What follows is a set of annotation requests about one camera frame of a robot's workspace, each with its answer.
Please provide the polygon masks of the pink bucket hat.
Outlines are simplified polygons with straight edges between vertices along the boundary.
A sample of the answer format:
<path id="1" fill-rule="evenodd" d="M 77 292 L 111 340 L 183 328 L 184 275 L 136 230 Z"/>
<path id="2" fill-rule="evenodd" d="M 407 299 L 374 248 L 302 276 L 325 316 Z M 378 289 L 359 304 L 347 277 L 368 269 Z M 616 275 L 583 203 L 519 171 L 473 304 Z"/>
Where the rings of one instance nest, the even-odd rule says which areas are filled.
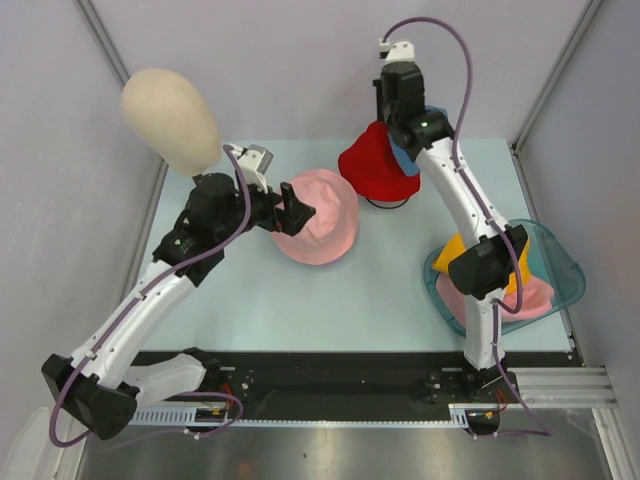
<path id="1" fill-rule="evenodd" d="M 314 207 L 315 215 L 291 237 L 272 233 L 280 251 L 302 264 L 320 266 L 342 257 L 359 230 L 359 199 L 351 184 L 327 169 L 304 171 L 290 180 L 297 197 Z"/>

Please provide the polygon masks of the blue hat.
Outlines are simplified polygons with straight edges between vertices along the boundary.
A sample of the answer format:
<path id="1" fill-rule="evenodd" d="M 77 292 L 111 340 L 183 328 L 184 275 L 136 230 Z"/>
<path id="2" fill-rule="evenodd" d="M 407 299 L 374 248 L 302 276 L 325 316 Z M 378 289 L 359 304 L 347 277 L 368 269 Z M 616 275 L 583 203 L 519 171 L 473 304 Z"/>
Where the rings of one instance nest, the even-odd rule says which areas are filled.
<path id="1" fill-rule="evenodd" d="M 439 106 L 426 104 L 425 105 L 425 111 L 426 112 L 438 111 L 445 118 L 448 118 L 447 110 L 445 108 L 442 108 L 442 107 L 439 107 Z M 389 140 L 389 144 L 390 144 L 390 147 L 391 147 L 391 151 L 392 151 L 392 153 L 394 155 L 394 158 L 395 158 L 399 168 L 403 172 L 403 174 L 405 176 L 407 176 L 407 177 L 419 176 L 420 175 L 419 167 L 411 160 L 411 158 L 409 157 L 408 153 L 404 149 L 402 149 L 395 142 L 395 140 L 392 138 L 391 134 L 388 134 L 388 140 Z"/>

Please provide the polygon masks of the red bucket hat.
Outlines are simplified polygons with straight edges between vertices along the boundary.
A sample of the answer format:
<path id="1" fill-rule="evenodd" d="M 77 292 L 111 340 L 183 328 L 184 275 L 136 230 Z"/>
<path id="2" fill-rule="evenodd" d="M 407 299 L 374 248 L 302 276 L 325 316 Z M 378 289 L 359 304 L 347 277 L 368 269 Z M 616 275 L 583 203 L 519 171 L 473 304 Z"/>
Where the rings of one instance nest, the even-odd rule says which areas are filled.
<path id="1" fill-rule="evenodd" d="M 338 156 L 340 174 L 357 194 L 383 203 L 404 201 L 421 188 L 419 175 L 407 176 L 398 165 L 387 127 L 374 121 Z"/>

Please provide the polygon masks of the yellow hat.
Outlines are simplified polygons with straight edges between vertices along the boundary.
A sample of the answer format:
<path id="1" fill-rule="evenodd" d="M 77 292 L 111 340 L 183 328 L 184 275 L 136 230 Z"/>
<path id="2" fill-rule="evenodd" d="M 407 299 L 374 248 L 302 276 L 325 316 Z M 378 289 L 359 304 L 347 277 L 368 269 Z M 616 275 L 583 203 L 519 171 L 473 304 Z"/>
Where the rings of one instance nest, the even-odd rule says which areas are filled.
<path id="1" fill-rule="evenodd" d="M 449 263 L 466 251 L 463 239 L 460 233 L 456 233 L 446 243 L 441 252 L 436 256 L 435 260 L 429 261 L 429 266 L 440 273 L 449 274 Z M 520 254 L 518 266 L 524 285 L 527 285 L 532 274 L 528 264 L 528 255 L 530 252 L 530 241 L 527 241 L 525 247 Z"/>

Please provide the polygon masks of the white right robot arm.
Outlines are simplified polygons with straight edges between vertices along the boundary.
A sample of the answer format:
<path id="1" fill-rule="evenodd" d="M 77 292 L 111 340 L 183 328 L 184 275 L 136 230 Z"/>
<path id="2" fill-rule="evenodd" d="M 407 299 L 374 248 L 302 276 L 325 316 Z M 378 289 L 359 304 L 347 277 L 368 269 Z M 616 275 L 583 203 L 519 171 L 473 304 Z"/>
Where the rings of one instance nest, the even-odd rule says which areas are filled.
<path id="1" fill-rule="evenodd" d="M 490 204 L 461 155 L 446 115 L 427 108 L 423 76 L 415 62 L 385 63 L 374 86 L 378 118 L 401 171 L 431 179 L 461 234 L 464 251 L 448 273 L 465 300 L 464 356 L 473 368 L 461 376 L 461 388 L 469 399 L 484 401 L 497 389 L 492 371 L 500 368 L 504 356 L 503 298 L 509 278 L 521 275 L 518 260 L 528 234 L 511 226 Z"/>

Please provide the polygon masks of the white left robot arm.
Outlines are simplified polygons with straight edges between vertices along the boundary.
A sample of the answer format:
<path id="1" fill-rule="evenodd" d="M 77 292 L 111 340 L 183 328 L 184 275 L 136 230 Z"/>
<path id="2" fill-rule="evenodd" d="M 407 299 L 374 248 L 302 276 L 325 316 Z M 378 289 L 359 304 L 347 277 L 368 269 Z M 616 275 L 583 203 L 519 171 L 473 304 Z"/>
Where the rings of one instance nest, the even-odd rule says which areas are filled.
<path id="1" fill-rule="evenodd" d="M 199 348 L 146 367 L 132 362 L 239 235 L 259 227 L 293 237 L 315 213 L 287 182 L 273 190 L 249 185 L 239 176 L 199 176 L 136 287 L 72 354 L 53 354 L 44 362 L 41 372 L 55 399 L 54 411 L 66 412 L 88 434 L 109 440 L 148 405 L 174 396 L 214 397 L 223 383 L 220 363 Z"/>

